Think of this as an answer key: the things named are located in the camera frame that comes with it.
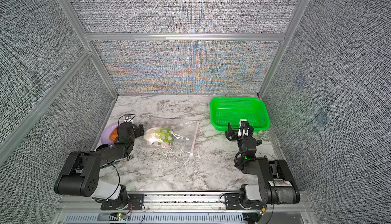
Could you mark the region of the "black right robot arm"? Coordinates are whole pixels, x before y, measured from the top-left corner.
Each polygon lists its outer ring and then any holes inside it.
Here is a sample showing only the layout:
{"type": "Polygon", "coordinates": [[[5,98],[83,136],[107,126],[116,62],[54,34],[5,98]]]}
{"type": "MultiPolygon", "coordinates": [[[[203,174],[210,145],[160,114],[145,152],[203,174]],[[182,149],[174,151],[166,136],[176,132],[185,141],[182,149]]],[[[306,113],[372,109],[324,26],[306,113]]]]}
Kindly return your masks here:
{"type": "Polygon", "coordinates": [[[257,177],[256,184],[243,184],[238,193],[225,193],[228,210],[261,209],[268,204],[298,204],[300,191],[285,160],[257,157],[262,141],[253,137],[255,129],[244,120],[237,130],[228,124],[226,138],[238,144],[234,167],[243,174],[257,177]]]}

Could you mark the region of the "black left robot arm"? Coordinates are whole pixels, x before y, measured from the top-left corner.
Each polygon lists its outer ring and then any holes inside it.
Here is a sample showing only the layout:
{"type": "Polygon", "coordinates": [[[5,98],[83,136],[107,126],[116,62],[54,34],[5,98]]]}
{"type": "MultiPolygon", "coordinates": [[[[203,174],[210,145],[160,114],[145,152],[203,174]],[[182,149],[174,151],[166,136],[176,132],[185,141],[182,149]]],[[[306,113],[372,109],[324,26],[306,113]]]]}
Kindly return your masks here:
{"type": "Polygon", "coordinates": [[[112,145],[103,144],[93,151],[74,151],[68,155],[58,175],[54,191],[60,195],[91,197],[101,203],[101,210],[131,209],[135,205],[126,187],[99,180],[104,166],[127,159],[133,151],[135,139],[144,136],[143,124],[123,122],[117,127],[117,138],[112,145]]]}

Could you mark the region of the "clear zip-top bag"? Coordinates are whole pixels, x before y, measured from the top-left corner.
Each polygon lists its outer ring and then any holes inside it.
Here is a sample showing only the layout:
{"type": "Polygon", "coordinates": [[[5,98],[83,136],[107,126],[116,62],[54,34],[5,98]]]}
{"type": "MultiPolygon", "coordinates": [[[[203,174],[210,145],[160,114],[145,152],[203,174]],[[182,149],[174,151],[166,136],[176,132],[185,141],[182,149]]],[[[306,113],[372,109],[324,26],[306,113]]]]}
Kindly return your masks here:
{"type": "Polygon", "coordinates": [[[153,117],[150,121],[145,123],[144,133],[153,127],[171,127],[174,133],[173,146],[170,148],[149,146],[144,140],[144,136],[141,137],[141,146],[152,149],[171,150],[193,156],[195,141],[200,127],[199,121],[153,117]]]}

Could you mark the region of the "green chinese cabbage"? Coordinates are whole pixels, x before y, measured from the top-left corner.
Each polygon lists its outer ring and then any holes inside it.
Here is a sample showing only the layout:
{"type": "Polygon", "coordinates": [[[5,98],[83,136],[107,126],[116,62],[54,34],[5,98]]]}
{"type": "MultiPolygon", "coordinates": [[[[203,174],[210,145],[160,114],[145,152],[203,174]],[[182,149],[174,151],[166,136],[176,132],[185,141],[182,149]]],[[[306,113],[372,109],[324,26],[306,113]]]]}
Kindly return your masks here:
{"type": "Polygon", "coordinates": [[[144,140],[149,146],[170,148],[174,143],[174,133],[171,127],[153,127],[144,133],[144,140]]]}

